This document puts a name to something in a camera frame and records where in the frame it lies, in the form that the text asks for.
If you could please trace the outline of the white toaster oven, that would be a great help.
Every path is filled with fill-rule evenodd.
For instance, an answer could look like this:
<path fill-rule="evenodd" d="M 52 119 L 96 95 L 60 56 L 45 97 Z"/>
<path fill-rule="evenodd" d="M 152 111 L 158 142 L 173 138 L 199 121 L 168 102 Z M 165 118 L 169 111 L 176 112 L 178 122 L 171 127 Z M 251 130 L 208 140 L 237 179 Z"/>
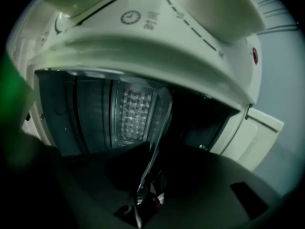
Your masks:
<path fill-rule="evenodd" d="M 281 0 L 32 0 L 7 50 L 29 87 L 20 128 L 63 156 L 165 138 L 255 170 L 284 123 L 257 109 Z"/>

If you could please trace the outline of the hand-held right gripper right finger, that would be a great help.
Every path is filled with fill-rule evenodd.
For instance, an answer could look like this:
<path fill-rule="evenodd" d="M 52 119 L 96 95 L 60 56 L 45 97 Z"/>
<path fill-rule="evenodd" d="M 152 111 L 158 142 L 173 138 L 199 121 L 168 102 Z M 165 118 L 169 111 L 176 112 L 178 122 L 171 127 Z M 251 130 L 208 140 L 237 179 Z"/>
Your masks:
<path fill-rule="evenodd" d="M 267 183 L 227 157 L 172 146 L 160 158 L 165 201 L 145 229 L 249 229 L 279 201 Z"/>

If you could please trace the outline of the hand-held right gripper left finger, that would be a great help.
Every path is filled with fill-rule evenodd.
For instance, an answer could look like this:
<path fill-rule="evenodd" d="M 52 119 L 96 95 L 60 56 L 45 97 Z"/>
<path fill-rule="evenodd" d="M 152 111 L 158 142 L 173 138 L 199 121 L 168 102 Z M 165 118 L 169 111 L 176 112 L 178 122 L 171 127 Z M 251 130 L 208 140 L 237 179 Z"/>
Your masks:
<path fill-rule="evenodd" d="M 138 188 L 148 142 L 78 156 L 51 148 L 51 164 L 78 229 L 142 229 Z"/>

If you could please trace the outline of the light blue table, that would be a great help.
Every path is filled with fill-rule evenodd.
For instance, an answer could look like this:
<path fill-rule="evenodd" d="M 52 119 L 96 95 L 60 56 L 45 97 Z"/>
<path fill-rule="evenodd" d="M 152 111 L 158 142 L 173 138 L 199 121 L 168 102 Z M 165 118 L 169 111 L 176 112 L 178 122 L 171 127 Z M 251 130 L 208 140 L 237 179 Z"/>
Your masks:
<path fill-rule="evenodd" d="M 305 36 L 297 30 L 259 38 L 263 73 L 255 107 L 284 127 L 254 172 L 284 196 L 297 186 L 305 167 Z"/>

